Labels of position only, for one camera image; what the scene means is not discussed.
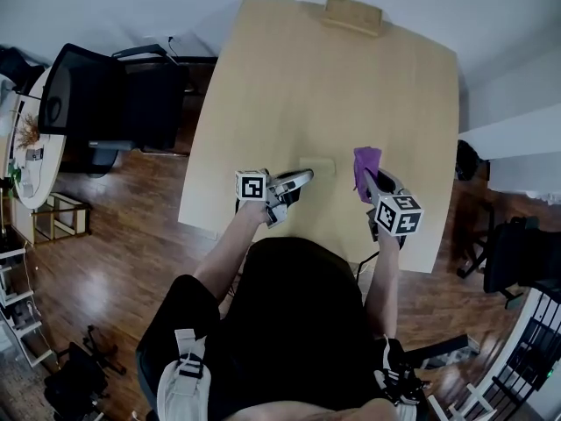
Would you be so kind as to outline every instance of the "round white table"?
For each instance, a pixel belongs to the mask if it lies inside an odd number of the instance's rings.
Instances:
[[[48,68],[45,72],[43,72],[43,75],[39,77],[29,92],[30,96],[37,96],[39,98],[42,97],[46,78],[49,76],[50,72],[51,68]],[[18,190],[19,199],[25,207],[29,209],[38,209],[38,207],[46,201],[53,189],[56,175],[59,173],[60,160],[62,159],[62,154],[64,153],[66,136],[41,134],[39,140],[34,145],[28,146],[27,148],[18,148],[19,141],[21,140],[21,136],[18,134],[18,126],[23,123],[26,114],[31,114],[33,117],[37,117],[39,115],[39,107],[41,104],[40,100],[30,98],[28,96],[21,96],[21,99],[25,103],[14,133],[14,162],[17,167],[29,171],[29,176],[33,186],[33,193],[31,196],[25,197],[22,196],[23,191],[21,190],[19,184],[16,184],[16,188]],[[43,148],[42,161],[27,161],[25,159],[25,153],[28,149],[37,150],[40,148]]]

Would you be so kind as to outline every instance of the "person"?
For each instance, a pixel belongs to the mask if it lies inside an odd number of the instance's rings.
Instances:
[[[319,245],[269,238],[252,246],[266,220],[262,202],[246,202],[195,273],[175,280],[138,346],[152,407],[164,367],[177,360],[174,330],[194,329],[207,336],[209,421],[398,419],[373,372],[397,329],[398,241],[380,230],[363,305],[348,263]],[[399,360],[399,342],[389,341]]]

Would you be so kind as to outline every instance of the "wooden block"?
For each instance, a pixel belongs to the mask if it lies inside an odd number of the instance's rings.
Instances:
[[[382,10],[355,0],[327,0],[322,21],[371,36],[379,36]]]

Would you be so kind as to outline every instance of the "white wall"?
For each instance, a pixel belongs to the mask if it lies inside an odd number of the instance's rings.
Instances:
[[[498,192],[560,194],[561,153],[533,154],[491,161],[488,186],[489,189]]]
[[[494,62],[466,77],[459,137],[492,160],[489,188],[561,192],[561,21]]]
[[[458,53],[464,71],[527,38],[561,13],[561,0],[360,0]],[[0,0],[0,43],[52,60],[66,42],[101,53],[178,35],[180,54],[215,51],[240,0]]]
[[[504,52],[502,56],[515,59],[505,64],[508,69],[497,70],[499,75],[479,83],[471,82],[476,79],[473,74],[466,77],[469,92],[462,95],[461,132],[508,120],[532,123],[534,112],[561,103],[561,21],[532,40],[533,48],[524,42]]]

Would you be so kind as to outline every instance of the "buckle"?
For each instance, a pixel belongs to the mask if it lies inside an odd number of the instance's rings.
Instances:
[[[186,353],[180,355],[182,361],[179,366],[179,375],[187,377],[195,377],[196,379],[202,378],[202,359],[194,353]],[[196,371],[188,371],[185,367],[193,368]]]

